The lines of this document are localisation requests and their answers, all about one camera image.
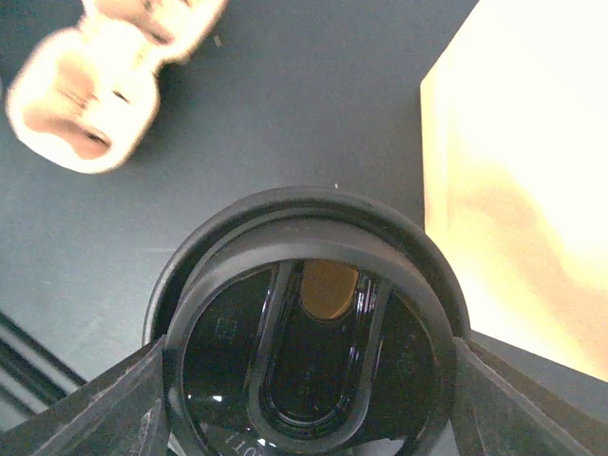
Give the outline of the small brown paper bag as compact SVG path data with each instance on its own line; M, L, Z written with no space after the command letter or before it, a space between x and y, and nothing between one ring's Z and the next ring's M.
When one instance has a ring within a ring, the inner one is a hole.
M607 5L482 1L420 84L425 225L471 327L607 376Z

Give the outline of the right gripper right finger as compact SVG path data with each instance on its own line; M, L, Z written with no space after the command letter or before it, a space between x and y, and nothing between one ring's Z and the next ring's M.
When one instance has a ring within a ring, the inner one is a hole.
M605 455L607 425L481 345L454 339L461 455Z

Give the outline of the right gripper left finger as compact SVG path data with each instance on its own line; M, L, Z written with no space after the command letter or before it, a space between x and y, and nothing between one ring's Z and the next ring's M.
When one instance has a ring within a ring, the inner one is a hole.
M165 455L164 340L1 436L3 455Z

